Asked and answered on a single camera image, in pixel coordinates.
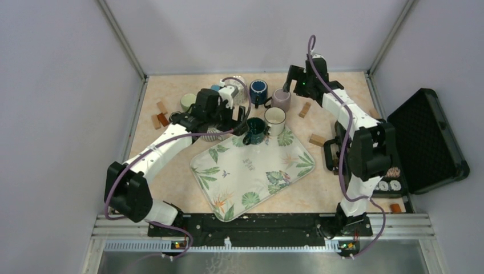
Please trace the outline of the white black-rimmed mug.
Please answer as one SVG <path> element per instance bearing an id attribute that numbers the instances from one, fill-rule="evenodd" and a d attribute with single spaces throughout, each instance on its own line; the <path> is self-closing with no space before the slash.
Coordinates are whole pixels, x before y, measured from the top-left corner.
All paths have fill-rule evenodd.
<path id="1" fill-rule="evenodd" d="M 271 107 L 266 109 L 264 113 L 264 120 L 268 126 L 269 136 L 280 135 L 285 127 L 287 119 L 286 112 L 278 107 Z"/>

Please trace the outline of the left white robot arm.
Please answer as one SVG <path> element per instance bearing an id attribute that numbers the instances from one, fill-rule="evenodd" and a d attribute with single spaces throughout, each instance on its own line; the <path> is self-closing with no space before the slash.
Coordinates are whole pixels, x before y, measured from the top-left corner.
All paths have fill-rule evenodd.
<path id="1" fill-rule="evenodd" d="M 208 128 L 218 129 L 214 134 L 240 135 L 246 125 L 245 107 L 235 107 L 238 88 L 228 85 L 215 91 L 201 89 L 186 112 L 174 112 L 165 131 L 141 153 L 124 163 L 113 162 L 107 169 L 104 194 L 104 213 L 114 209 L 122 217 L 138 223 L 156 222 L 170 236 L 183 229 L 180 209 L 164 201 L 154 200 L 149 183 L 179 152 L 191 146 Z"/>

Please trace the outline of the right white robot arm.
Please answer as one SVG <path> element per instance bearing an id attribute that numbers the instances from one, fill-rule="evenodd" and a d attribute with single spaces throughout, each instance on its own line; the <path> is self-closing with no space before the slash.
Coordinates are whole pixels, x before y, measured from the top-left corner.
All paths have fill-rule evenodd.
<path id="1" fill-rule="evenodd" d="M 313 99 L 333 114 L 345 130 L 338 164 L 344 197 L 337 206 L 333 232 L 353 235 L 365 228 L 373 191 L 393 166 L 395 129 L 368 115 L 339 82 L 329 81 L 322 55 L 308 54 L 305 67 L 291 65 L 283 86 L 285 92 L 289 92 L 293 81 L 296 95 Z"/>

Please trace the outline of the lilac purple mug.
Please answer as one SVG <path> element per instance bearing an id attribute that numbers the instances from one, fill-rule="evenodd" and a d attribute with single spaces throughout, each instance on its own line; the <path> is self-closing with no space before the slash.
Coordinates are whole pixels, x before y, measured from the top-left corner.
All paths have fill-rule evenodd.
<path id="1" fill-rule="evenodd" d="M 285 91 L 283 88 L 275 90 L 269 98 L 267 98 L 263 105 L 265 108 L 277 107 L 284 112 L 288 112 L 291 106 L 292 95 L 290 92 Z"/>

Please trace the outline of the dark green mug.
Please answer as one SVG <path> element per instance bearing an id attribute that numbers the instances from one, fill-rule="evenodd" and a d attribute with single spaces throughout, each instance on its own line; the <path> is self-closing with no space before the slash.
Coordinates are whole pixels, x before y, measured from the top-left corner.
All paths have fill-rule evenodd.
<path id="1" fill-rule="evenodd" d="M 253 117 L 247 120 L 248 131 L 243 137 L 243 144 L 260 144 L 268 134 L 269 127 L 261 118 Z"/>

